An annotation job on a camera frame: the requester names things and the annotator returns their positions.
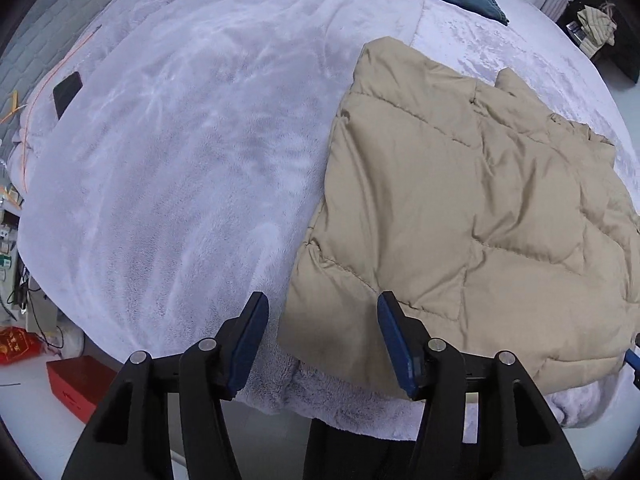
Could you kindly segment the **cream striped hanging garment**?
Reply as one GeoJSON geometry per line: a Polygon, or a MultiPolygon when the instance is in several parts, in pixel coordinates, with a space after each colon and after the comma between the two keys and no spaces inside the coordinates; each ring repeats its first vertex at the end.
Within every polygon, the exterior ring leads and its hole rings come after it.
{"type": "Polygon", "coordinates": [[[579,49],[588,58],[593,58],[606,44],[615,46],[617,24],[613,20],[614,10],[615,4],[608,2],[598,8],[585,6],[577,12],[578,22],[585,34],[579,49]]]}

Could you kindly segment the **red gold packet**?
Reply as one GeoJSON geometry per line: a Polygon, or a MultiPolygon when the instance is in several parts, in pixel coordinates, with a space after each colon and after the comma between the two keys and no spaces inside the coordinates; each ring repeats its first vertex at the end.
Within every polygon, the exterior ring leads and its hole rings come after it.
{"type": "Polygon", "coordinates": [[[8,366],[40,356],[43,344],[32,333],[17,326],[6,326],[0,330],[0,365],[8,366]]]}

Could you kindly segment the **black smartphone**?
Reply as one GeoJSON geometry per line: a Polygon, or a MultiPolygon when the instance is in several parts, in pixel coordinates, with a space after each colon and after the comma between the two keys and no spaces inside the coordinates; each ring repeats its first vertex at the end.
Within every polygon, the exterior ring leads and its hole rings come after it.
{"type": "Polygon", "coordinates": [[[82,88],[80,73],[73,72],[57,84],[52,91],[56,118],[61,119],[67,107],[82,88]]]}

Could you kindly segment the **red box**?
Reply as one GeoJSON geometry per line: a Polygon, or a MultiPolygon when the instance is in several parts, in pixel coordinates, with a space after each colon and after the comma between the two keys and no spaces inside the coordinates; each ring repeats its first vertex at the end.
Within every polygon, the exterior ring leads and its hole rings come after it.
{"type": "Polygon", "coordinates": [[[51,392],[86,424],[106,395],[116,372],[93,356],[49,361],[46,364],[51,392]]]}

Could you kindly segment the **beige puffer jacket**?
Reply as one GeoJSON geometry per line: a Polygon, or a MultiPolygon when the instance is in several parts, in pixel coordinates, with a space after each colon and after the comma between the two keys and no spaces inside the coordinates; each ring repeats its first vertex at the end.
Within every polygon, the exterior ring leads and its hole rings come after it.
{"type": "Polygon", "coordinates": [[[369,42],[332,122],[280,346],[399,396],[375,312],[389,291],[462,352],[513,352],[545,393],[617,372],[639,330],[639,217],[615,155],[513,70],[485,84],[369,42]]]}

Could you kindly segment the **black coat on rack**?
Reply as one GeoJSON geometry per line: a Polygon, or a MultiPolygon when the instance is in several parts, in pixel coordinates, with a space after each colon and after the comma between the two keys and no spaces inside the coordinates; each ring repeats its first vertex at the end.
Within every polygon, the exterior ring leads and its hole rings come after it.
{"type": "Polygon", "coordinates": [[[556,24],[590,61],[607,58],[638,84],[639,39],[611,0],[570,0],[556,24]]]}

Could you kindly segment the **lavender fleece blanket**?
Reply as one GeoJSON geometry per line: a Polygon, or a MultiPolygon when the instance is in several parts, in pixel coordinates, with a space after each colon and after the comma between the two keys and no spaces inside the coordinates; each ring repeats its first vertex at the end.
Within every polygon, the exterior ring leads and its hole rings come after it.
{"type": "MultiPolygon", "coordinates": [[[[485,84],[513,70],[553,113],[614,145],[639,217],[638,159],[598,71],[529,2],[497,2],[507,25],[442,0],[114,0],[22,115],[32,152],[12,171],[24,263],[118,360],[183,352],[260,290],[269,325],[243,403],[414,439],[421,407],[401,389],[345,382],[278,341],[332,122],[366,44],[396,39],[485,84]],[[73,72],[82,88],[58,119],[52,91],[73,72]]],[[[588,425],[624,376],[622,361],[544,395],[563,426],[588,425]]]]}

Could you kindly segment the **grey quilted headboard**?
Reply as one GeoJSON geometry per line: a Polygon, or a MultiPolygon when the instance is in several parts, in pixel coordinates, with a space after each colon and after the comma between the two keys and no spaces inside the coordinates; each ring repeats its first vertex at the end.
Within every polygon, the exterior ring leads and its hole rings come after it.
{"type": "Polygon", "coordinates": [[[11,154],[18,115],[40,78],[61,61],[89,23],[112,0],[35,0],[1,55],[1,158],[11,154]]]}

